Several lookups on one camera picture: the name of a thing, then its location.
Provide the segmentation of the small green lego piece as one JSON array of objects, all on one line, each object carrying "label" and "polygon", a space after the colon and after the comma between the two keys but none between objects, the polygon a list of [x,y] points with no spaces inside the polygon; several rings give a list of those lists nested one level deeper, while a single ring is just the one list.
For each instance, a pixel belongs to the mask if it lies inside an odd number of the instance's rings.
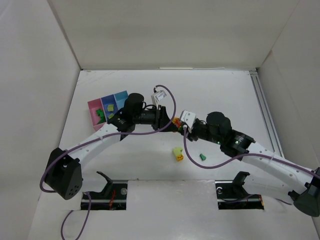
[{"label": "small green lego piece", "polygon": [[205,161],[207,159],[207,157],[202,153],[199,155],[199,157],[201,158],[202,161]]}]

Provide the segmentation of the pale green curved lego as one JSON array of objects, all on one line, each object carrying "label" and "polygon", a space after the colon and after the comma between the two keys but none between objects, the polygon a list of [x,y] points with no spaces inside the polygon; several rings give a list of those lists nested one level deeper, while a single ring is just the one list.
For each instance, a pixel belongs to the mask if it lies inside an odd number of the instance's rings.
[{"label": "pale green curved lego", "polygon": [[109,105],[107,106],[107,111],[108,111],[108,112],[113,112],[113,111],[114,111],[114,105],[113,105],[113,104],[109,104]]}]

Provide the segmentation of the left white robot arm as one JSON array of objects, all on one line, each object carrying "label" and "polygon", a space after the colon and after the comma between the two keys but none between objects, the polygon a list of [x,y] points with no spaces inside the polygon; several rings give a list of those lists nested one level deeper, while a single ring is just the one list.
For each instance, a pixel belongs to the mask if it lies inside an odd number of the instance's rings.
[{"label": "left white robot arm", "polygon": [[76,146],[62,150],[54,149],[40,180],[40,189],[45,193],[57,193],[64,200],[79,192],[95,192],[107,196],[113,181],[103,172],[96,177],[83,176],[85,166],[97,155],[125,137],[134,135],[136,125],[150,125],[153,133],[176,132],[173,118],[168,117],[165,106],[147,109],[144,97],[131,93],[123,107],[98,131]]}]

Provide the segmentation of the orange flower oval lego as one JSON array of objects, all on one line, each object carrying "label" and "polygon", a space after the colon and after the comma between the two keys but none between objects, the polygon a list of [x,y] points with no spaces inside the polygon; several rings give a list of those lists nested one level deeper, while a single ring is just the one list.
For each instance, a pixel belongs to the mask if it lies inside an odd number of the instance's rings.
[{"label": "orange flower oval lego", "polygon": [[179,117],[175,117],[172,123],[179,129],[181,127],[182,122],[180,121]]}]

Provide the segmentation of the dark green square lego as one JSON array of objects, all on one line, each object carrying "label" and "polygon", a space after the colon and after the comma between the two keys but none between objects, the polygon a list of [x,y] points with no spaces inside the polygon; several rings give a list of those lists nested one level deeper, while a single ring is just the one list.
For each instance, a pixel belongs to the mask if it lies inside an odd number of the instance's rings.
[{"label": "dark green square lego", "polygon": [[97,109],[95,112],[100,118],[105,116],[104,111],[101,108]]},{"label": "dark green square lego", "polygon": [[98,124],[101,124],[101,123],[104,123],[104,122],[106,122],[106,118],[105,117],[101,118],[100,121],[98,122]]}]

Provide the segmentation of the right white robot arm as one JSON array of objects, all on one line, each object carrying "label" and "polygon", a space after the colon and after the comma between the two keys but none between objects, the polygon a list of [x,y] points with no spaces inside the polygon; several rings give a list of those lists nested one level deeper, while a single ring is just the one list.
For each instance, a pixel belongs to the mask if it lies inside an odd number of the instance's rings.
[{"label": "right white robot arm", "polygon": [[219,145],[230,159],[207,169],[217,169],[239,160],[255,166],[273,178],[254,176],[241,171],[233,179],[234,187],[249,195],[265,195],[294,205],[302,213],[320,215],[320,170],[294,164],[256,142],[252,137],[236,131],[221,112],[211,112],[206,120],[187,110],[181,113],[183,140],[204,140]]}]

